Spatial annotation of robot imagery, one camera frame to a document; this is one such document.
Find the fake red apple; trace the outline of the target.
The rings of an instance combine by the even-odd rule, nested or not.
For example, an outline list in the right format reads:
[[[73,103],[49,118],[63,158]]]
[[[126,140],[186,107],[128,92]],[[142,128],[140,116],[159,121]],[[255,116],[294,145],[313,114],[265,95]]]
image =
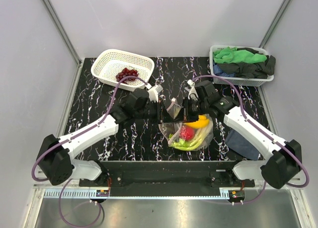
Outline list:
[[[195,136],[195,129],[185,126],[183,125],[180,128],[180,132],[179,132],[179,138],[188,142],[190,140],[192,140]]]

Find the clear zip top bag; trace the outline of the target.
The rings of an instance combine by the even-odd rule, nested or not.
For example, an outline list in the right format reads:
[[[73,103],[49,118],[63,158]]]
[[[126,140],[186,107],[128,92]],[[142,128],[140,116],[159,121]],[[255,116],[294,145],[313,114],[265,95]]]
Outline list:
[[[199,115],[195,122],[159,124],[159,130],[168,146],[180,151],[197,151],[209,146],[213,134],[213,120],[209,115]]]

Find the fake yellow banana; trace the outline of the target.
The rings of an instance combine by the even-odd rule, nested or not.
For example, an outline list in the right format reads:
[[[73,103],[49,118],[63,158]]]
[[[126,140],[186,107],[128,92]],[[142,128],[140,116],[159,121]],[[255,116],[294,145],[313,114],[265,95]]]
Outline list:
[[[197,121],[187,122],[185,123],[185,125],[193,129],[202,129],[208,126],[209,123],[210,123],[210,120],[205,115],[199,115],[199,119]]]

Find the fake green celery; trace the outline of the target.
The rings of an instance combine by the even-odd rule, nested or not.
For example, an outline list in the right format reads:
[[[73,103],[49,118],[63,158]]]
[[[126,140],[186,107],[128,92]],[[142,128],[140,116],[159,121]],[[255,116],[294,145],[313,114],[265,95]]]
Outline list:
[[[213,129],[211,127],[195,129],[194,138],[188,142],[179,138],[179,132],[180,130],[174,135],[169,135],[168,145],[174,149],[186,152],[205,149],[209,145],[209,143],[211,142],[211,138],[213,137]]]

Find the fake purple grapes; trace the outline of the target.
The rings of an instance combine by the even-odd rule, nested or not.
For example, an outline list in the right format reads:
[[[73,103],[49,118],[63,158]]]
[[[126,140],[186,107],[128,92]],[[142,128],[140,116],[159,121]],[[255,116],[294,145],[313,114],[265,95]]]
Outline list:
[[[116,75],[116,81],[119,82],[123,79],[123,83],[127,83],[130,81],[135,81],[135,78],[127,78],[128,76],[138,77],[139,73],[135,69],[124,68],[121,72]]]

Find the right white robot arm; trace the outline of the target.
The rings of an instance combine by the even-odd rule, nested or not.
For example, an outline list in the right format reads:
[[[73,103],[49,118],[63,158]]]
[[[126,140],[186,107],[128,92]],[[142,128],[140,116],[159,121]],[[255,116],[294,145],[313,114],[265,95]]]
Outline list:
[[[209,114],[232,128],[263,156],[263,160],[243,160],[226,173],[226,182],[238,186],[243,180],[264,180],[275,189],[290,185],[290,180],[302,171],[302,147],[296,140],[285,139],[270,132],[231,97],[220,97],[211,81],[195,83],[189,80],[188,96],[184,100],[183,119],[197,119]]]

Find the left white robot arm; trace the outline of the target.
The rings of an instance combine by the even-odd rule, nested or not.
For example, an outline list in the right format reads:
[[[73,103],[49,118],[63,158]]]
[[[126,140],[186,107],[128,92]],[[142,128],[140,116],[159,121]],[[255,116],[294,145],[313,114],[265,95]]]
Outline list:
[[[53,186],[69,179],[84,179],[96,186],[104,185],[107,169],[98,161],[78,160],[77,155],[98,141],[117,134],[120,126],[127,122],[145,119],[159,124],[167,121],[170,115],[159,99],[161,91],[161,85],[136,89],[91,124],[60,138],[47,136],[37,157],[46,179]]]

